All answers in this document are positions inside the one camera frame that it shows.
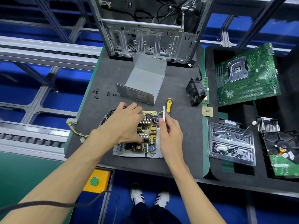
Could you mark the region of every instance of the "black work mat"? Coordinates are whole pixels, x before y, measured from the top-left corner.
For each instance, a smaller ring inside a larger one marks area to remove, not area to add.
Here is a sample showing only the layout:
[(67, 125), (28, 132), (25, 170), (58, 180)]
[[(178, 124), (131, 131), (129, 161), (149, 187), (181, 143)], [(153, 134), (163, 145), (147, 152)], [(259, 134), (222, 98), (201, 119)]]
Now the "black work mat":
[[(97, 128), (107, 112), (116, 108), (119, 102), (124, 101), (128, 105), (135, 102), (131, 99), (120, 97), (115, 86), (115, 83), (125, 85), (133, 70), (133, 62), (112, 60), (108, 57), (106, 51), (103, 52), (91, 88), (89, 91), (86, 91), (88, 95), (76, 125), (76, 131), (83, 134), (89, 134), (93, 129)], [(202, 179), (202, 106), (191, 107), (185, 90), (191, 77), (198, 75), (199, 70), (197, 67), (190, 69), (167, 66), (155, 106), (136, 102), (137, 105), (142, 106), (143, 110), (156, 110), (159, 112), (162, 111), (162, 106), (166, 105), (167, 98), (173, 99), (170, 115), (179, 121), (184, 135), (183, 155), (185, 163), (194, 178)], [(92, 93), (96, 88), (99, 88), (98, 99), (95, 99), (95, 94)], [(69, 158), (80, 145), (80, 137), (72, 134), (65, 158)], [(119, 157), (112, 155), (112, 149), (103, 156), (99, 164), (115, 168), (129, 168), (137, 172), (146, 171), (157, 175), (171, 174), (164, 159)]]
[[(214, 113), (214, 117), (208, 118), (209, 124), (211, 122), (216, 122), (216, 123), (219, 122), (217, 85), (216, 85), (214, 60), (219, 58), (219, 55), (223, 55), (223, 52), (220, 53), (220, 51), (226, 51), (225, 54), (227, 55), (230, 55), (231, 54), (230, 52), (232, 52), (234, 56), (234, 55), (239, 55), (246, 50), (226, 48), (226, 47), (215, 47), (215, 46), (209, 46), (205, 49), (206, 75), (209, 78), (209, 92), (210, 92), (209, 106), (213, 107), (213, 113)], [(231, 111), (228, 114), (228, 118), (230, 120), (243, 123), (242, 128), (249, 126), (252, 123), (252, 121), (256, 119), (256, 113), (252, 102), (228, 105), (225, 107), (229, 108), (229, 106), (232, 107), (233, 111)], [(222, 160), (210, 157), (211, 173), (214, 175), (214, 177), (216, 177), (218, 180), (223, 182), (234, 182), (237, 184), (252, 185), (252, 186), (257, 186), (262, 188), (269, 188), (269, 189), (298, 193), (299, 182), (274, 179), (274, 178), (269, 178), (267, 176), (267, 170), (264, 161), (264, 154), (263, 154), (259, 132), (257, 130), (257, 127), (252, 127), (251, 130), (254, 133), (256, 166), (255, 167), (245, 166), (244, 168), (253, 172), (254, 175), (226, 172), (222, 168)]]

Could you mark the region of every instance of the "sneaker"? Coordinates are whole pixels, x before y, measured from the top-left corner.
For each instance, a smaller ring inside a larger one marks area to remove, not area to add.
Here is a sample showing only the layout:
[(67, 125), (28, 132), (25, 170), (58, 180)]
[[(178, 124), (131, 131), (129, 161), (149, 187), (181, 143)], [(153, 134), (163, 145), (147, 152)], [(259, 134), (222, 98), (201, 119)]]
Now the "sneaker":
[(170, 196), (171, 196), (170, 186), (169, 185), (163, 186), (162, 191), (158, 194), (154, 202), (154, 206), (159, 205), (160, 207), (165, 208), (170, 200)]
[(145, 204), (142, 190), (141, 190), (140, 186), (138, 185), (138, 183), (132, 184), (131, 189), (130, 189), (130, 195), (131, 195), (131, 199), (132, 199), (134, 205), (136, 205), (138, 203)]

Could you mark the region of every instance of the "green button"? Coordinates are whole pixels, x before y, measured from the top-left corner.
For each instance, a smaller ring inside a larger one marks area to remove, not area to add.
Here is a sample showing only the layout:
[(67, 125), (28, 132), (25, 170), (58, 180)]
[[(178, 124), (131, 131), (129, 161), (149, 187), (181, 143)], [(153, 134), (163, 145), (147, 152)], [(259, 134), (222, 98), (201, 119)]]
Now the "green button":
[(97, 184), (99, 183), (99, 179), (97, 177), (93, 177), (91, 180), (90, 180), (90, 184), (92, 186), (96, 186)]

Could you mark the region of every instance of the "pants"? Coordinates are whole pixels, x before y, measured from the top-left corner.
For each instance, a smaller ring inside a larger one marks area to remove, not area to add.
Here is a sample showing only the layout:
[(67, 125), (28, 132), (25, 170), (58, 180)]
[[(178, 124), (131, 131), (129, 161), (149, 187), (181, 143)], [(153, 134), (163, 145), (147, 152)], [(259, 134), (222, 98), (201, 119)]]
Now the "pants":
[(130, 216), (121, 224), (149, 224), (149, 214), (153, 224), (181, 224), (180, 220), (165, 208), (155, 205), (149, 209), (144, 203), (136, 204)]

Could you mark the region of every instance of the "forearm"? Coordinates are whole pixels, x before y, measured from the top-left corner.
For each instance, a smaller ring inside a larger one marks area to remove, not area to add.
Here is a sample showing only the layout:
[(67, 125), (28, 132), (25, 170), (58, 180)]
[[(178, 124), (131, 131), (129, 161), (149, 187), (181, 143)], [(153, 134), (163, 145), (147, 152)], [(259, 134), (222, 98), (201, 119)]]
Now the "forearm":
[[(113, 145), (103, 135), (90, 137), (78, 150), (47, 178), (37, 185), (21, 202), (51, 200), (75, 203), (102, 155)], [(70, 208), (34, 206), (11, 211), (4, 223), (62, 223)]]
[(193, 179), (184, 162), (169, 165), (184, 201), (191, 223), (225, 223), (218, 211)]

